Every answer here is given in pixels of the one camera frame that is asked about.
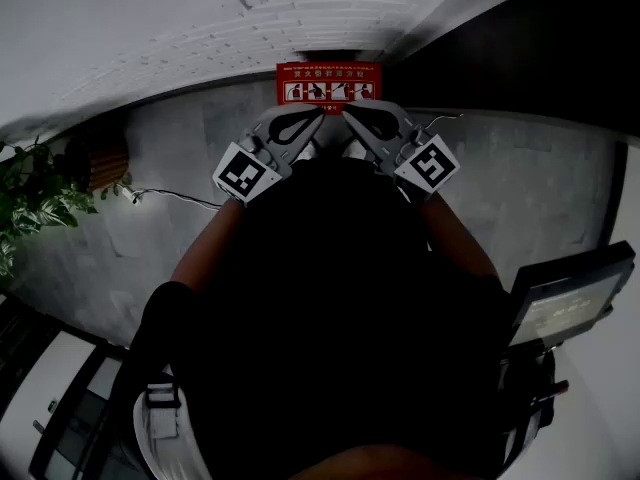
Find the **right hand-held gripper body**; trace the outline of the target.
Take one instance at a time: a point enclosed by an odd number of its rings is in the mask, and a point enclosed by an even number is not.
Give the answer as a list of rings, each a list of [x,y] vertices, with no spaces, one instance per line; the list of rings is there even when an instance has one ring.
[[[394,110],[394,133],[384,132],[386,141],[376,143],[380,170],[392,178],[408,199],[429,199],[460,169],[460,164],[442,137]]]

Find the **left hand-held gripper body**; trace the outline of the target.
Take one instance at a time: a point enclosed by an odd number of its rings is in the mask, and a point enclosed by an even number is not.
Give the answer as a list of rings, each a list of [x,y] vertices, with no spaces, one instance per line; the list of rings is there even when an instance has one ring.
[[[298,156],[294,135],[299,126],[300,116],[295,113],[264,113],[226,149],[212,175],[216,186],[248,204],[288,178]]]

